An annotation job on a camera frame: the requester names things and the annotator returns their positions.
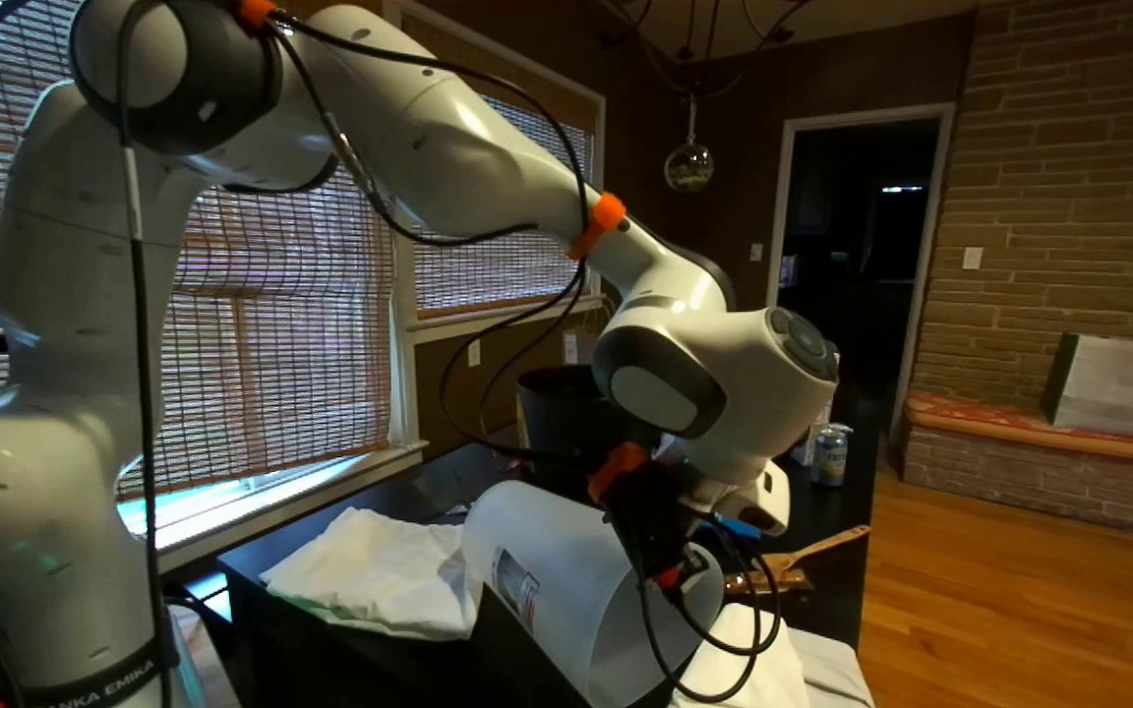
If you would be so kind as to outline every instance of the windowsill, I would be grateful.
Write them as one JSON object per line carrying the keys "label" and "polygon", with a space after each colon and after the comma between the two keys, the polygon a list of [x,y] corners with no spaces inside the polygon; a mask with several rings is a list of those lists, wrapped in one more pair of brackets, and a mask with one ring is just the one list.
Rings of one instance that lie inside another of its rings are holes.
{"label": "windowsill", "polygon": [[[354,497],[379,481],[388,481],[422,465],[426,445],[405,445],[369,456],[347,456],[325,465],[307,465],[289,470],[267,470],[229,482],[203,482],[158,497],[158,550],[160,575],[185,563],[208,557],[236,546],[267,528],[278,528],[303,512]],[[143,536],[144,502],[119,502],[123,523]]]}
{"label": "windowsill", "polygon": [[[485,310],[455,310],[455,313],[418,317],[418,322],[410,327],[410,337],[411,337],[411,343],[463,337],[463,333],[476,333],[476,330],[485,330],[485,327],[495,327],[495,322],[503,322],[503,317],[510,317],[510,313],[519,313],[519,310],[526,310],[526,306],[535,306],[535,304],[510,304],[510,306],[485,306]],[[545,317],[560,317],[561,310],[565,310],[565,306],[560,304],[560,306],[545,306],[545,310],[539,310],[539,313],[529,313],[529,317],[519,317],[519,322],[545,322]],[[596,296],[596,289],[587,289],[587,296],[575,304],[571,313],[590,313],[590,310],[602,310],[602,296]]]}

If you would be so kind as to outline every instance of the ceiling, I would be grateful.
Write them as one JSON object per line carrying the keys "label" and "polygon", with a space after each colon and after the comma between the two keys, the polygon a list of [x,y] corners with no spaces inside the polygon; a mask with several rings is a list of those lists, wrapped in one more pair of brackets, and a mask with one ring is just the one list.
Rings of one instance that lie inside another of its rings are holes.
{"label": "ceiling", "polygon": [[675,61],[971,10],[979,0],[602,0]]}

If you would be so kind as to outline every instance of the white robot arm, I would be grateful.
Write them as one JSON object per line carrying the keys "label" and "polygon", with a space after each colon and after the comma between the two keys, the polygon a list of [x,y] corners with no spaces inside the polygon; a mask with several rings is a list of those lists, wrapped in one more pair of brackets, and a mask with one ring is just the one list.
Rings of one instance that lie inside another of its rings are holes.
{"label": "white robot arm", "polygon": [[[160,698],[143,672],[152,658],[143,544],[111,497],[143,448],[127,243],[148,243],[152,343],[179,223],[203,183],[296,188],[337,157],[432,232],[469,238],[535,223],[561,237],[620,289],[592,373],[620,407],[679,441],[688,481],[675,502],[726,506],[759,529],[785,523],[771,456],[831,403],[835,344],[785,310],[726,310],[704,266],[657,243],[615,198],[583,188],[380,17],[341,5],[289,31],[255,7],[236,19],[229,0],[88,0],[69,60],[74,84],[30,112],[0,223],[13,344],[0,628],[30,695],[63,704],[93,675],[123,687],[102,695],[111,704]],[[143,145],[136,169],[127,169],[123,139]]]}

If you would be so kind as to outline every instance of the door frame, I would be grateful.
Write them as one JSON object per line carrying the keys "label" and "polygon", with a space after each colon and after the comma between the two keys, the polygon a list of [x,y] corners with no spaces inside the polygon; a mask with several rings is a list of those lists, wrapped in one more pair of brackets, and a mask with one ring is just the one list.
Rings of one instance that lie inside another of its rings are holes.
{"label": "door frame", "polygon": [[954,102],[915,102],[915,105],[851,110],[851,112],[806,112],[806,118],[785,118],[783,139],[777,139],[775,221],[771,221],[771,243],[767,243],[767,306],[777,304],[777,255],[785,247],[792,178],[796,178],[797,135],[928,122],[928,118],[937,118],[937,145],[931,145],[931,169],[928,169],[928,205],[924,205],[924,229],[919,229],[911,306],[907,306],[907,327],[904,327],[904,355],[901,355],[901,368],[895,368],[895,385],[894,385],[889,434],[895,434],[895,423],[901,423],[901,403],[904,403],[907,380],[911,380],[911,359],[915,359],[919,313],[924,313],[931,237],[937,237],[937,217],[939,217],[939,200],[945,200]]}

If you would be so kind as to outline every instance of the doorway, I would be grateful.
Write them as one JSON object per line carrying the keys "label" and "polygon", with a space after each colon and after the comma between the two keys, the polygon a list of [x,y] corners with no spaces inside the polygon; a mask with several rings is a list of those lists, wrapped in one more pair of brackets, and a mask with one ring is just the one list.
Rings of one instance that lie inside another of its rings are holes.
{"label": "doorway", "polygon": [[783,129],[771,289],[842,351],[838,407],[894,434],[907,393],[950,105],[796,118]]}

